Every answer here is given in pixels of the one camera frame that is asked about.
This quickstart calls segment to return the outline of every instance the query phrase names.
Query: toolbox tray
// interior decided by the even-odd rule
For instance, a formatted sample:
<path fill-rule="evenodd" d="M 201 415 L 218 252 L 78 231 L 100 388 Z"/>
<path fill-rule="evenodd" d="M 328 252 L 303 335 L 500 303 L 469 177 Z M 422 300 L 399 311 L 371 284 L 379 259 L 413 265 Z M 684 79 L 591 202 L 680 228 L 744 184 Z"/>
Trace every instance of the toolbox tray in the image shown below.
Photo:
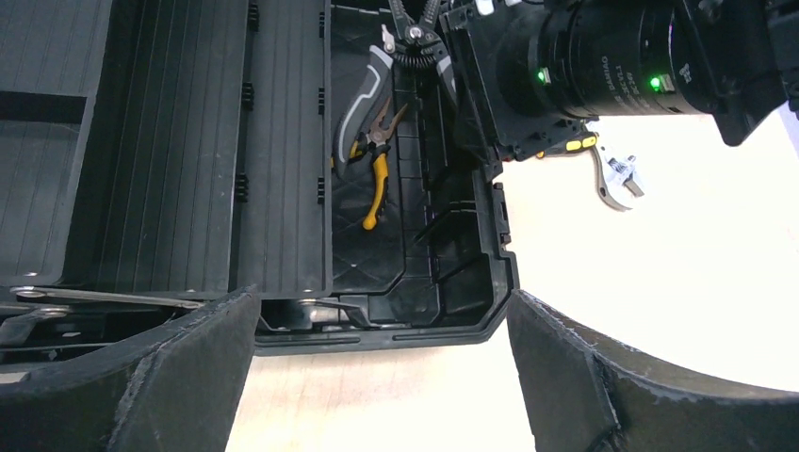
<path fill-rule="evenodd" d="M 0 286 L 254 285 L 264 354 L 490 337 L 518 286 L 507 209 L 451 145 L 434 72 L 395 67 L 392 108 L 410 108 L 375 231 L 368 160 L 332 175 L 392 22 L 346 3 L 0 0 Z"/>

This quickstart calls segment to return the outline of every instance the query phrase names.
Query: toolbox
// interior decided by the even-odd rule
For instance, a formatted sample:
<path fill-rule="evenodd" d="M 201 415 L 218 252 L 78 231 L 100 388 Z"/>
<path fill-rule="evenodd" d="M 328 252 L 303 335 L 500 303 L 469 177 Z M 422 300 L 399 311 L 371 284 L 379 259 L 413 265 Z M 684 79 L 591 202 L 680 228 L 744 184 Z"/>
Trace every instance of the toolbox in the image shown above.
<path fill-rule="evenodd" d="M 391 108 L 409 108 L 377 228 L 361 226 L 369 162 L 331 171 L 335 124 L 392 26 L 381 7 L 0 0 L 0 299 L 252 286 L 264 355 L 488 339 L 518 286 L 507 208 L 496 171 L 452 144 L 434 71 L 394 68 Z M 94 305 L 25 346 L 66 341 L 68 359 L 175 311 Z"/>

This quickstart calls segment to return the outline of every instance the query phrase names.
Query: wire stripper handle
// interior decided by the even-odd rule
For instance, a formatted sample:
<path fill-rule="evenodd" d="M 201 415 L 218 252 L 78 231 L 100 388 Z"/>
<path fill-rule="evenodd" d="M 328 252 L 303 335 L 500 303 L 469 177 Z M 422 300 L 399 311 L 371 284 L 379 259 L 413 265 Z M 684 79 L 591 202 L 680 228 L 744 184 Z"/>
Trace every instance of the wire stripper handle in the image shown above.
<path fill-rule="evenodd" d="M 347 171 L 352 142 L 364 128 L 369 112 L 383 92 L 385 82 L 391 77 L 393 65 L 394 60 L 381 48 L 369 46 L 369 63 L 364 83 L 352 97 L 335 128 L 333 166 L 338 177 L 344 177 Z"/>
<path fill-rule="evenodd" d="M 364 218 L 364 229 L 367 231 L 373 230 L 377 226 L 377 218 L 385 207 L 385 191 L 388 188 L 388 161 L 386 155 L 391 149 L 391 146 L 384 144 L 378 146 L 374 152 L 374 159 L 372 160 L 372 169 L 375 175 L 375 194 L 372 199 L 372 206 Z"/>

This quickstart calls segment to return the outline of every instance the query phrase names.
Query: white table surface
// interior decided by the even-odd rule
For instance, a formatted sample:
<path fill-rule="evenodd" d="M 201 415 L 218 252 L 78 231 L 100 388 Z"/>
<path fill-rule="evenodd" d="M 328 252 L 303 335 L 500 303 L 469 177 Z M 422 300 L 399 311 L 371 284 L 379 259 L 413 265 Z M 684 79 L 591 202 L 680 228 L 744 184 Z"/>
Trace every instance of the white table surface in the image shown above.
<path fill-rule="evenodd" d="M 710 118 L 605 119 L 596 130 L 638 155 L 645 202 L 606 207 L 589 154 L 506 165 L 522 288 L 672 363 L 799 391 L 799 158 L 782 121 L 736 149 Z M 504 325 L 479 346 L 255 358 L 228 444 L 533 448 Z"/>

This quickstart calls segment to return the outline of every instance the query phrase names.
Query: wooden table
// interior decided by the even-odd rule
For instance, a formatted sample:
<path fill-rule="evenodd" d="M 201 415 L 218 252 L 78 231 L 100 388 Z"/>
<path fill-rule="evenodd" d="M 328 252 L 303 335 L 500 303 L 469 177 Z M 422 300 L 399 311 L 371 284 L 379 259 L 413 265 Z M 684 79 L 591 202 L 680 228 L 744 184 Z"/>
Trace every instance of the wooden table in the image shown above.
<path fill-rule="evenodd" d="M 645 202 L 606 207 L 589 154 L 506 165 L 522 288 L 659 358 L 799 390 L 799 159 L 780 119 L 737 149 L 710 118 L 597 130 L 638 155 Z M 504 326 L 479 346 L 255 358 L 228 446 L 533 448 Z"/>

